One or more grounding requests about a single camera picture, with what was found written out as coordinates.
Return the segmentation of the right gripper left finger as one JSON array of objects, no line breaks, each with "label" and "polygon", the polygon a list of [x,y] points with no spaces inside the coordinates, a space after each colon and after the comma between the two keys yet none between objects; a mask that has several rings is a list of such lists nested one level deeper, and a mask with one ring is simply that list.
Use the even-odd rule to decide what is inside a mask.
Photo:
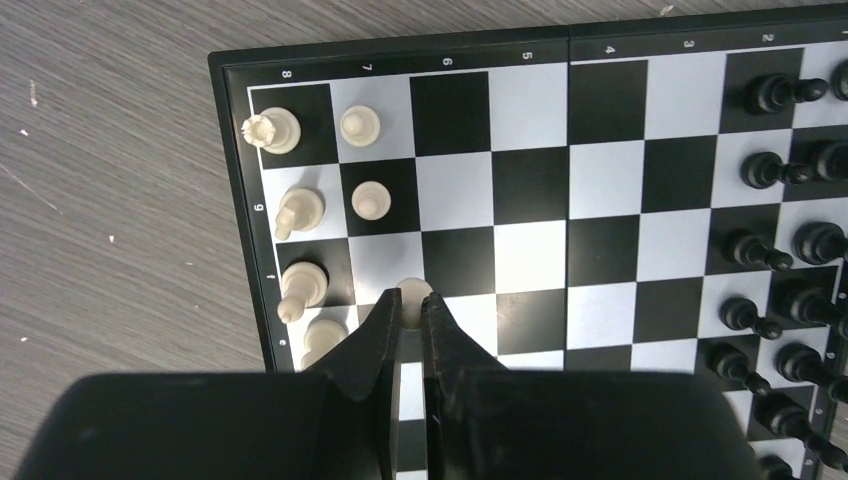
[{"label": "right gripper left finger", "polygon": [[55,402],[19,479],[392,479],[401,292],[298,373],[108,373]]}]

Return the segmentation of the white pawn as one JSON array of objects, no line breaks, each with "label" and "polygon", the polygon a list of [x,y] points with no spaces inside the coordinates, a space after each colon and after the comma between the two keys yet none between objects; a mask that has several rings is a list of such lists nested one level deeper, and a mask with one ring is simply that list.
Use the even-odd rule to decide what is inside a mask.
[{"label": "white pawn", "polygon": [[389,190],[377,181],[366,181],[353,191],[351,205],[362,219],[376,221],[383,218],[391,208]]},{"label": "white pawn", "polygon": [[422,302],[433,292],[433,288],[417,277],[405,278],[396,287],[401,290],[401,326],[406,330],[419,329]]},{"label": "white pawn", "polygon": [[378,138],[381,123],[376,111],[366,105],[354,105],[344,111],[340,120],[343,139],[355,147],[366,147]]}]

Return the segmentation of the white chess piece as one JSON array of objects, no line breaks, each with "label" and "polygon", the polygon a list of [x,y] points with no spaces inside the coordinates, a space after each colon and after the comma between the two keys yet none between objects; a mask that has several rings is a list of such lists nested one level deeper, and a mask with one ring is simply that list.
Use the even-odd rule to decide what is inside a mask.
[{"label": "white chess piece", "polygon": [[312,230],[320,224],[324,212],[324,201],[318,193],[308,188],[291,188],[280,200],[274,236],[285,241],[293,232]]},{"label": "white chess piece", "polygon": [[318,265],[306,261],[290,265],[281,276],[278,318],[283,324],[299,320],[307,308],[325,299],[328,286],[328,277]]},{"label": "white chess piece", "polygon": [[270,107],[243,121],[241,134],[244,140],[272,154],[287,154],[301,139],[301,125],[297,117],[281,107]]},{"label": "white chess piece", "polygon": [[312,366],[339,345],[347,335],[346,328],[334,320],[314,320],[304,334],[305,353],[301,359],[301,368],[306,370]]}]

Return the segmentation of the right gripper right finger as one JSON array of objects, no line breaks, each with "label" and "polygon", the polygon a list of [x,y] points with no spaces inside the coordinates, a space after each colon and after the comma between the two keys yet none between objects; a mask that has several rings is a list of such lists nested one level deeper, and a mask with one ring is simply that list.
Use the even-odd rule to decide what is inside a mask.
[{"label": "right gripper right finger", "polygon": [[510,370],[421,307],[432,479],[756,479],[737,418],[684,373]]}]

